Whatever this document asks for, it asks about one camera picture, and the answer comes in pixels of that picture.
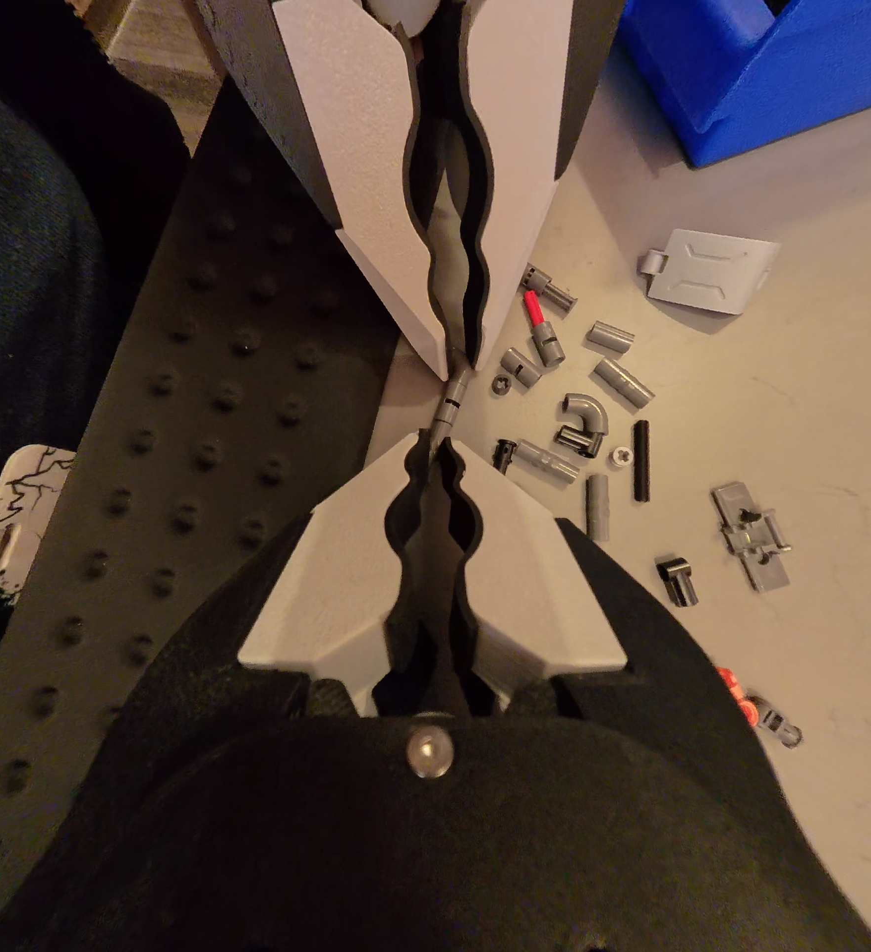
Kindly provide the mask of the blue plastic bin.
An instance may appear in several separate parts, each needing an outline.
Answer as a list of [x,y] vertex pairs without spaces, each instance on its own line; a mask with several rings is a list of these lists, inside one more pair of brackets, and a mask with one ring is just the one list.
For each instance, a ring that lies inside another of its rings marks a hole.
[[695,168],[871,108],[871,1],[631,1],[618,37]]

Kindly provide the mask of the small dark grey piece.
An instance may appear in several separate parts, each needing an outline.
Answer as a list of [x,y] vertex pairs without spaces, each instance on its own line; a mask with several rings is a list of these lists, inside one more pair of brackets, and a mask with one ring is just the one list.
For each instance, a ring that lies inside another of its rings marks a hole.
[[749,696],[748,701],[756,713],[755,727],[776,738],[787,749],[795,749],[803,743],[803,732],[774,704],[755,695]]

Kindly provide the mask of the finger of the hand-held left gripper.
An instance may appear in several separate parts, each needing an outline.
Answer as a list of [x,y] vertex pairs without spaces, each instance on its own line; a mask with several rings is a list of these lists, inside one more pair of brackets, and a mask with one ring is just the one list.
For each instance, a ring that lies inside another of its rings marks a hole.
[[479,250],[487,267],[473,363],[483,368],[556,192],[572,2],[470,2],[463,17],[466,103],[484,135],[490,199]]
[[199,15],[254,116],[408,343],[448,380],[432,253],[409,199],[418,90],[404,30],[360,2],[210,1]]

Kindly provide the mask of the dark grey connector plate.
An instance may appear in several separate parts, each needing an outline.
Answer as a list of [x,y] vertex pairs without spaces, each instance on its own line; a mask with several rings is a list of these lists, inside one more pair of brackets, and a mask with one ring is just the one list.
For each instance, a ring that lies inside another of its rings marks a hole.
[[757,593],[787,588],[783,556],[792,550],[775,510],[758,506],[743,482],[728,482],[710,492],[727,549],[742,565]]

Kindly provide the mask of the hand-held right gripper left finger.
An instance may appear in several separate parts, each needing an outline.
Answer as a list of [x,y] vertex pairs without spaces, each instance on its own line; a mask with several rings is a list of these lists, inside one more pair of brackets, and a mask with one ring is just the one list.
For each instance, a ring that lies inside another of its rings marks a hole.
[[385,519],[411,465],[426,473],[428,436],[405,436],[314,507],[239,649],[245,668],[338,681],[359,715],[377,714],[372,690],[394,669],[385,625],[403,582]]

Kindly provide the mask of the dark grey axle pin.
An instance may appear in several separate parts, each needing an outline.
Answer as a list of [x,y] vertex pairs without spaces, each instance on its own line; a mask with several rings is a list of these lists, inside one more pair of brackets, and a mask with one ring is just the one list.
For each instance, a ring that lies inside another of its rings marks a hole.
[[452,375],[433,416],[430,432],[430,447],[433,450],[436,450],[445,438],[451,434],[454,422],[465,399],[471,376],[470,364],[466,358],[459,358],[454,365]]

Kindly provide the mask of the cluster of small grey connectors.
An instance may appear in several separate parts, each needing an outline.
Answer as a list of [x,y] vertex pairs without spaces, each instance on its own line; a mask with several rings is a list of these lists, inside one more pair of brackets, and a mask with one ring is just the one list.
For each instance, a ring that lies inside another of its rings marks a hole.
[[[534,265],[525,267],[521,284],[525,291],[534,291],[543,296],[564,312],[569,312],[576,299],[551,282],[546,272]],[[604,347],[625,352],[632,337],[620,328],[596,322],[587,339]],[[525,387],[532,387],[539,379],[539,372],[519,352],[510,349],[501,362],[506,375],[497,376],[492,382],[494,393],[500,395],[507,391],[511,378],[517,379]],[[653,393],[644,387],[627,370],[614,361],[604,358],[595,367],[595,374],[617,392],[624,400],[637,409],[643,409],[653,399]],[[600,429],[589,432],[586,429],[563,427],[555,436],[556,442],[573,449],[585,458],[593,458],[603,437],[607,435],[607,423],[598,422]],[[575,477],[572,467],[548,456],[545,452],[527,443],[519,445],[512,440],[501,439],[497,442],[492,463],[500,472],[506,472],[512,458],[518,457],[532,465],[572,482]],[[611,456],[617,467],[627,464],[634,466],[634,498],[637,502],[650,499],[649,469],[649,427],[648,422],[639,421],[634,426],[634,447],[618,447]],[[593,541],[608,541],[609,506],[608,482],[606,477],[593,475],[585,482],[585,518],[588,537]],[[682,558],[671,558],[656,565],[658,573],[667,586],[671,601],[681,607],[698,603],[692,584],[691,565]]]

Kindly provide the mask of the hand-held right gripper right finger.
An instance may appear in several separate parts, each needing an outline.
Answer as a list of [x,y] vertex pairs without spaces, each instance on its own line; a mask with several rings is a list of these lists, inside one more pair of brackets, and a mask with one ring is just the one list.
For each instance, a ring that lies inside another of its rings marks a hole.
[[453,669],[474,715],[563,675],[615,673],[625,649],[560,523],[461,442],[439,447],[449,534]]

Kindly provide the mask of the black perforated pad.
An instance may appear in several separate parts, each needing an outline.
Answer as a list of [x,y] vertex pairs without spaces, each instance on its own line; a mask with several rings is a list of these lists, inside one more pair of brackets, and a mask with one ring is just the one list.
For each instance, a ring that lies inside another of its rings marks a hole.
[[0,640],[0,913],[161,650],[361,469],[398,338],[224,81]]

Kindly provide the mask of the red grey pin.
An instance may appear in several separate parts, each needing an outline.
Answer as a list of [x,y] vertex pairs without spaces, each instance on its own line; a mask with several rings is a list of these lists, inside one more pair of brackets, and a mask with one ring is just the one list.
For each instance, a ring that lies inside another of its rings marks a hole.
[[541,308],[536,292],[524,292],[524,307],[531,324],[531,337],[543,365],[559,366],[565,361],[565,352]]

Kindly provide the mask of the light grey ribbed panel piece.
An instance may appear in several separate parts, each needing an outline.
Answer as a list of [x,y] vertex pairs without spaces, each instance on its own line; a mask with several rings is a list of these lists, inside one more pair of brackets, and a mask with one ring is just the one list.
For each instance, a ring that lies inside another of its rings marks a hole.
[[636,268],[649,299],[734,317],[761,289],[781,248],[777,242],[674,229],[664,247],[639,256]]

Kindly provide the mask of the white printed cloth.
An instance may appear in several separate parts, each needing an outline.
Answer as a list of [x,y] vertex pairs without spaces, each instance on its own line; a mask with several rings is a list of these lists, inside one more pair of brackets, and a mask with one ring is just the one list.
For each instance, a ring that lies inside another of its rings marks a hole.
[[0,593],[8,601],[25,585],[74,457],[54,446],[23,446],[1,470]]

